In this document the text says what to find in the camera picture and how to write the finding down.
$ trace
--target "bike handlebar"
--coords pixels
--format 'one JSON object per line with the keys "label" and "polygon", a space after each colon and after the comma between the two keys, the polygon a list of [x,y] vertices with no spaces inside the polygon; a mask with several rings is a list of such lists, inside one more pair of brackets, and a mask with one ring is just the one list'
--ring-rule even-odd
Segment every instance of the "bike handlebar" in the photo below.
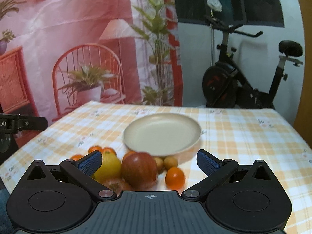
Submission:
{"label": "bike handlebar", "polygon": [[219,30],[222,32],[227,32],[227,33],[236,33],[236,34],[240,34],[240,35],[244,35],[247,37],[251,37],[251,38],[257,38],[259,36],[261,36],[263,34],[263,31],[260,31],[256,34],[249,34],[247,32],[242,32],[242,31],[236,31],[236,29],[240,28],[243,26],[243,24],[238,24],[236,26],[227,26],[224,22],[222,22],[221,20],[217,19],[217,18],[211,18],[208,15],[205,15],[205,18],[207,19],[209,25],[212,25],[212,28],[215,30]]}
{"label": "bike handlebar", "polygon": [[251,38],[258,38],[259,36],[261,36],[263,34],[263,31],[260,31],[254,35],[246,33],[246,32],[241,32],[241,31],[234,31],[234,33],[240,34],[240,35],[245,35]]}

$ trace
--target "white flower pot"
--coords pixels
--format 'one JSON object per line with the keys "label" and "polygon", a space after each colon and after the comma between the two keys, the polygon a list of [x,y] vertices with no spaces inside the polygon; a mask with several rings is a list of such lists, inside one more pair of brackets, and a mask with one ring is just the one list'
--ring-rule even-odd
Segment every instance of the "white flower pot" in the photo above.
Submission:
{"label": "white flower pot", "polygon": [[89,101],[98,101],[101,100],[101,86],[92,88],[90,90],[78,91],[77,92],[77,102],[85,104]]}

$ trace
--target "white wall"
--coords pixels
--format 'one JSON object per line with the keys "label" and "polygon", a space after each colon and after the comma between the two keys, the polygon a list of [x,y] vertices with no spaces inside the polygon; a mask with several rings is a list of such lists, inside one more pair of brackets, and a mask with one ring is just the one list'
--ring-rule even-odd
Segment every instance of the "white wall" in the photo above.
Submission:
{"label": "white wall", "polygon": [[[254,88],[268,91],[279,60],[278,44],[282,40],[294,40],[304,48],[304,30],[298,0],[280,0],[284,14],[285,28],[271,26],[243,26],[242,31],[264,34],[256,39],[232,34],[229,48],[238,49],[234,60]],[[205,104],[202,94],[202,76],[210,65],[211,32],[207,26],[179,23],[182,73],[184,80],[183,105],[200,106]],[[222,33],[216,31],[215,46],[222,41]],[[215,49],[215,60],[218,58]],[[301,96],[304,66],[299,68],[287,62],[285,73],[274,101],[276,110],[293,124]]]}

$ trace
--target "tomato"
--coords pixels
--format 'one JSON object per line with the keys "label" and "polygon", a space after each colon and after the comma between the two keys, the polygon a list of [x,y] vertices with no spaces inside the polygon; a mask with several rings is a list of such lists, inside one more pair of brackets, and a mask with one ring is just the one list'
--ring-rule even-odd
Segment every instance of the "tomato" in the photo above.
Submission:
{"label": "tomato", "polygon": [[166,185],[172,190],[179,190],[185,184],[185,174],[178,167],[171,167],[165,177]]}
{"label": "tomato", "polygon": [[121,191],[132,191],[132,187],[121,178],[107,179],[103,185],[113,190],[118,196]]}
{"label": "tomato", "polygon": [[121,175],[134,189],[151,188],[157,181],[157,164],[154,158],[145,152],[134,153],[121,164]]}
{"label": "tomato", "polygon": [[88,149],[88,154],[90,154],[91,152],[95,151],[95,150],[98,150],[100,151],[101,153],[103,152],[103,149],[101,146],[92,146]]}
{"label": "tomato", "polygon": [[132,155],[133,153],[135,153],[135,151],[133,151],[133,150],[127,152],[127,153],[124,155],[124,157],[122,158],[122,161],[124,161],[124,159],[125,159],[126,157]]}
{"label": "tomato", "polygon": [[102,149],[102,153],[107,153],[107,152],[113,153],[113,154],[115,154],[115,156],[117,156],[116,151],[113,148],[105,147]]}
{"label": "tomato", "polygon": [[73,159],[73,160],[75,160],[75,161],[77,161],[77,160],[79,160],[80,158],[83,158],[84,157],[84,155],[73,155],[72,157],[71,157],[71,159]]}
{"label": "tomato", "polygon": [[97,182],[103,183],[107,179],[121,178],[121,162],[115,154],[104,152],[102,165],[94,173]]}

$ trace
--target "metal screw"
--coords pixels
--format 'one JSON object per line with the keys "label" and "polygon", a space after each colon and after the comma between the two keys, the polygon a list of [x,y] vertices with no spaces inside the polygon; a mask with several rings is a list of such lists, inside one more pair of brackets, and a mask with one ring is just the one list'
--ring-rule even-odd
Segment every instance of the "metal screw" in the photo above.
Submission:
{"label": "metal screw", "polygon": [[184,195],[189,198],[195,198],[199,195],[199,191],[190,189],[190,190],[185,191]]}
{"label": "metal screw", "polygon": [[112,190],[101,190],[99,191],[99,195],[103,198],[112,197],[114,192]]}

